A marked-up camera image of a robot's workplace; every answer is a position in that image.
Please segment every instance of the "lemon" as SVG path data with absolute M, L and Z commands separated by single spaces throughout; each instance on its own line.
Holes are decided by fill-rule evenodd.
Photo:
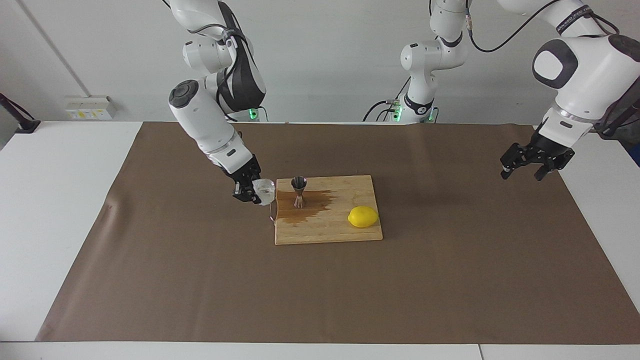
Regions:
M 378 221 L 378 213 L 369 206 L 356 206 L 351 209 L 347 220 L 355 227 L 369 227 Z

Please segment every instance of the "brown liquid stain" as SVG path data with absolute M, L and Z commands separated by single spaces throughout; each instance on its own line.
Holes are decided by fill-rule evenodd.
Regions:
M 305 199 L 305 207 L 296 209 L 293 202 L 296 200 L 296 193 L 278 191 L 278 215 L 277 220 L 283 220 L 287 224 L 298 224 L 307 221 L 308 218 L 316 216 L 321 211 L 329 210 L 328 206 L 336 196 L 332 196 L 331 190 L 305 191 L 302 197 Z

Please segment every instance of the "power socket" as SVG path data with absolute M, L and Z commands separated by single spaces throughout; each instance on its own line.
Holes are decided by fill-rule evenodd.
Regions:
M 113 120 L 116 108 L 106 96 L 66 97 L 65 111 L 73 120 Z

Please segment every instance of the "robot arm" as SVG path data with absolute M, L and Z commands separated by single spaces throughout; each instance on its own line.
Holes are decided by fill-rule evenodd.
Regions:
M 507 10 L 531 14 L 545 1 L 499 0 Z M 542 180 L 571 160 L 571 147 L 640 76 L 640 43 L 623 35 L 606 34 L 579 0 L 558 1 L 540 13 L 562 36 L 536 53 L 532 71 L 544 85 L 556 89 L 554 104 L 529 144 L 514 143 L 501 157 L 502 177 L 529 163 L 540 163 L 535 178 Z
M 468 51 L 461 45 L 465 9 L 465 0 L 436 0 L 429 22 L 436 40 L 416 42 L 402 50 L 400 61 L 409 72 L 411 82 L 401 96 L 402 112 L 397 121 L 422 122 L 429 117 L 438 88 L 432 72 L 465 63 Z
M 201 36 L 185 44 L 185 62 L 208 75 L 178 84 L 169 107 L 200 150 L 235 181 L 234 197 L 267 205 L 272 194 L 256 190 L 264 188 L 259 186 L 260 165 L 226 120 L 230 112 L 260 106 L 266 93 L 251 43 L 221 1 L 173 0 L 171 8 L 182 26 Z

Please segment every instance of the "cutting board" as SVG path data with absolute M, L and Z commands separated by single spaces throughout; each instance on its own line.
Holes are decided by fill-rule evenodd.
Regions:
M 365 229 L 347 220 L 356 206 L 378 212 L 370 175 L 308 177 L 303 197 L 305 207 L 294 208 L 291 179 L 277 180 L 276 245 L 382 240 L 380 220 Z

